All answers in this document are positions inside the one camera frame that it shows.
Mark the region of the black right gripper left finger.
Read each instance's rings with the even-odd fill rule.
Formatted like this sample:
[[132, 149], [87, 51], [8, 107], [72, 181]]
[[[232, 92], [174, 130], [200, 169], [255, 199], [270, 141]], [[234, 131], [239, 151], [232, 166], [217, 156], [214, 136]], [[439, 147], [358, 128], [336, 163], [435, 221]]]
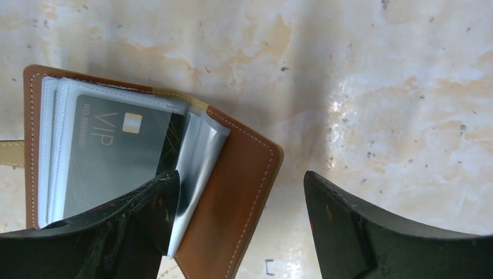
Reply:
[[107, 203], [44, 228], [1, 234], [2, 278], [156, 278], [180, 177], [166, 171]]

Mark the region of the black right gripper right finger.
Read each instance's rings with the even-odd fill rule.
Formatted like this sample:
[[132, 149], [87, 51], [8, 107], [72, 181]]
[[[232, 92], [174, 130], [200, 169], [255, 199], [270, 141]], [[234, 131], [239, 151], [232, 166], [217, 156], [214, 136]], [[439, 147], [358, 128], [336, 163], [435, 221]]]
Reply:
[[492, 236], [419, 223], [314, 171], [303, 179], [323, 278], [491, 278]]

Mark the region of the grey VIP credit card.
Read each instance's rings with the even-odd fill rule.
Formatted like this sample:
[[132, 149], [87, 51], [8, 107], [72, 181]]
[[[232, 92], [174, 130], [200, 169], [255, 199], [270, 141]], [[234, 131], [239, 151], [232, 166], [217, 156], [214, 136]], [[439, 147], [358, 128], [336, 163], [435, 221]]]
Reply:
[[75, 216], [174, 170], [185, 115], [80, 95], [70, 153], [63, 155], [52, 220]]

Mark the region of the brown leather card holder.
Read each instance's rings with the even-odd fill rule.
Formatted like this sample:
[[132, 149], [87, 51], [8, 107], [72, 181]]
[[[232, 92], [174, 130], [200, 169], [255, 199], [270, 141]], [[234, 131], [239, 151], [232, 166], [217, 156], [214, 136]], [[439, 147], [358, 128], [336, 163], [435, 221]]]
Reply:
[[27, 66], [23, 81], [24, 140], [1, 143], [1, 163], [25, 169], [25, 229], [63, 220], [52, 220], [52, 208], [78, 96], [161, 105], [185, 115], [177, 164], [169, 170], [180, 177], [177, 211], [162, 259], [175, 260], [186, 278], [235, 276], [281, 166], [281, 146], [181, 91], [41, 65]]

